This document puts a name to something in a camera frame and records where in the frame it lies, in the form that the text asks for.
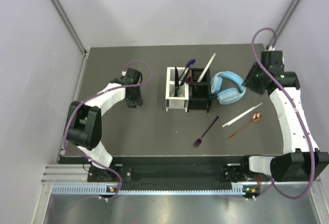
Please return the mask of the copper spoon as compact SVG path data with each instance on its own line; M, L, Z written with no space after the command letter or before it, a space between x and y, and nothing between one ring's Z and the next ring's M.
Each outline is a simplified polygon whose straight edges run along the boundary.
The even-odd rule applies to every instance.
M241 132L243 129L245 129L249 124L259 122L259 121L261 120L261 117L262 117L262 114L261 114L261 113L254 113L254 114L251 116L250 121L249 121L247 124L245 124L244 126L242 126L240 129L238 129L235 133L233 133L232 135L230 135L230 136L228 137L228 139L233 138L236 134L238 134L238 133Z

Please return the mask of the white chopstick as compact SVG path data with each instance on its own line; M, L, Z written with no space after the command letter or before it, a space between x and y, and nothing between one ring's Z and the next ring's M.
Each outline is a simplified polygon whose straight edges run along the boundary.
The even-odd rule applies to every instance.
M201 82L201 81L202 81L203 77L205 76L205 74L206 74L207 70L209 69L209 67L210 67L210 65L211 65L211 63L212 63L212 61L213 61L214 58L215 58L215 56L216 56L216 53L214 53L214 54L212 55L212 57L210 58L210 60L208 61L206 67L204 68L203 72L202 72L201 75L199 76L197 82Z
M230 126L231 124L233 124L234 122L236 122L237 120L241 119L242 117L244 117L245 115L249 114L250 112L252 112L253 110L255 110L256 108L258 108L259 106L261 106L263 103L260 103L256 106L251 107L250 109L244 111L243 113L239 114L238 116L236 116L235 118L233 118L232 120L228 121L227 123L223 124L222 127L226 127L226 126Z

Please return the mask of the white utensil container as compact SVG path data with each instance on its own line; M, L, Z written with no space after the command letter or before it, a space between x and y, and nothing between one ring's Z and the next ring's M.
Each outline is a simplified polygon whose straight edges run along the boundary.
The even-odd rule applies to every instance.
M188 70L184 67L167 67L165 107L169 109L182 109L188 112L189 85L181 82L185 79Z

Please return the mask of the white-blade green-handle knife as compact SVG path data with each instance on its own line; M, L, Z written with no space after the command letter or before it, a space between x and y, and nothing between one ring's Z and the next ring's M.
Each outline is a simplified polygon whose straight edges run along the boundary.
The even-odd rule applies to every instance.
M188 73L189 73L189 71L190 71L190 68L191 68L191 67L188 67L188 68L187 68L187 71L186 71L186 73L185 73L185 75L184 75L184 77L183 77L183 79L182 79L180 85L179 85L178 88L177 88L177 92L179 92L180 88L185 84L185 82L186 82L186 78L187 78Z

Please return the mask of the black knife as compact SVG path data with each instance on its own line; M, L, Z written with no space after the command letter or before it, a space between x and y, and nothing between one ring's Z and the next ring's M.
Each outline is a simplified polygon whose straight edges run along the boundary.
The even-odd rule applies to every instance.
M179 86L179 74L178 69L175 67L175 88L174 88L174 97L178 97L177 88Z

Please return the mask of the black utensil container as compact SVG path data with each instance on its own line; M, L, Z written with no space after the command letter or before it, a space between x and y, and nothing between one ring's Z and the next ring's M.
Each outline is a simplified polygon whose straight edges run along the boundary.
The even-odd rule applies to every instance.
M189 84L189 103L188 111L190 110L205 110L207 113L210 110L212 100L209 100L211 95L211 78L210 78L210 69L207 70L205 76L201 82L197 82L199 76L203 72L203 68L192 68L192 78L193 83L195 84L199 96L197 95L194 86Z

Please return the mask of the rainbow spoon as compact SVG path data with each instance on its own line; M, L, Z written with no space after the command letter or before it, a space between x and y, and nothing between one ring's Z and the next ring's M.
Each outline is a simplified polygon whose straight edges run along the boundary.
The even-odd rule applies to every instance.
M191 67L192 65L194 65L196 62L196 59L191 59L187 64L186 67Z

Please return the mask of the purple fork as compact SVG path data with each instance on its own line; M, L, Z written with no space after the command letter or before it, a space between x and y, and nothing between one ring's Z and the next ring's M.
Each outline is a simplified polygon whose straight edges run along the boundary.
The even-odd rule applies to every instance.
M212 121L212 123L209 125L209 127L207 128L207 130L202 134L201 137L199 137L194 143L193 143L193 147L197 148L201 145L202 140L204 138L204 136L206 135L206 133L210 130L210 128L215 124L215 122L219 119L219 116L216 116L215 119Z

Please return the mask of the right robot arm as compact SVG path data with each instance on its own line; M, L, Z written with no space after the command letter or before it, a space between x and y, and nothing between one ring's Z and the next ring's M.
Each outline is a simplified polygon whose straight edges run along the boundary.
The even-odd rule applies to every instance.
M317 178L328 166L328 153L321 152L310 134L301 104L298 77L293 71L285 71L281 51L263 51L261 63L275 77L284 90L254 63L244 85L260 95L267 93L278 115L283 137L281 156L247 156L240 167L240 175L247 181L259 173L272 177L276 182L309 181Z

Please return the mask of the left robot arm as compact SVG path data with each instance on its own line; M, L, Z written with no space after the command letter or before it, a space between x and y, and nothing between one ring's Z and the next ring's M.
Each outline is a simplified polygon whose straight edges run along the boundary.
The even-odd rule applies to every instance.
M67 133L67 141L74 144L90 162L89 181L107 182L116 177L116 168L111 165L112 155L101 142L102 116L115 104L125 101L128 107L142 106L140 87L142 73L128 68L121 78L115 78L106 88L79 107Z

